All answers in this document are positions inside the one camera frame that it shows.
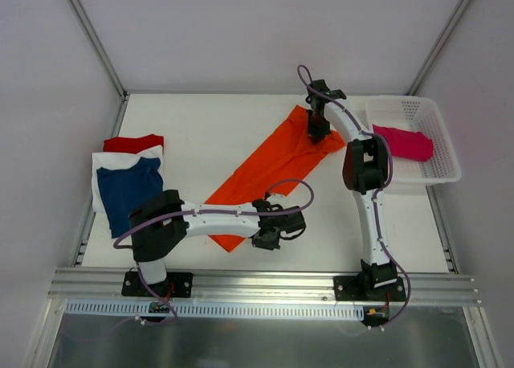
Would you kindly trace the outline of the orange t shirt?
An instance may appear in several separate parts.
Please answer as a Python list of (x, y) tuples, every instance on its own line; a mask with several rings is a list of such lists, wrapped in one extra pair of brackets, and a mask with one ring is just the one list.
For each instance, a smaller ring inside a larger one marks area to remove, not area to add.
[(345, 147), (340, 134), (332, 131), (314, 144), (308, 136), (308, 110), (299, 105), (248, 159), (206, 200), (207, 204), (233, 205), (252, 202), (265, 191), (289, 195), (294, 182), (305, 179), (329, 154)]

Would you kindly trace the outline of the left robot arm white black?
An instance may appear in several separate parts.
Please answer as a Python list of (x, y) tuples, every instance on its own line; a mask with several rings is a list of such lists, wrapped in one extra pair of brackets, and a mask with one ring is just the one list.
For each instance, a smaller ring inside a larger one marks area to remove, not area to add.
[(296, 239), (306, 230), (298, 206), (285, 208), (267, 198), (239, 205), (196, 204), (182, 200), (177, 190), (166, 190), (132, 210), (128, 221), (139, 283), (151, 296), (167, 289), (165, 258), (185, 239), (232, 235), (274, 251), (282, 240)]

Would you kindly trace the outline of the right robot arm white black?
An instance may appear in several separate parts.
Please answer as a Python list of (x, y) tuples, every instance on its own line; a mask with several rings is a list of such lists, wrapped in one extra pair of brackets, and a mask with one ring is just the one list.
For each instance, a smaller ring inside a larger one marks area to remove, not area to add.
[(390, 152), (383, 138), (371, 133), (350, 111), (346, 95), (331, 90), (324, 80), (306, 85), (308, 135), (313, 143), (323, 141), (335, 129), (346, 144), (342, 167), (345, 187), (357, 204), (363, 239), (361, 271), (357, 284), (361, 294), (377, 300), (397, 281), (383, 223), (383, 190), (390, 183)]

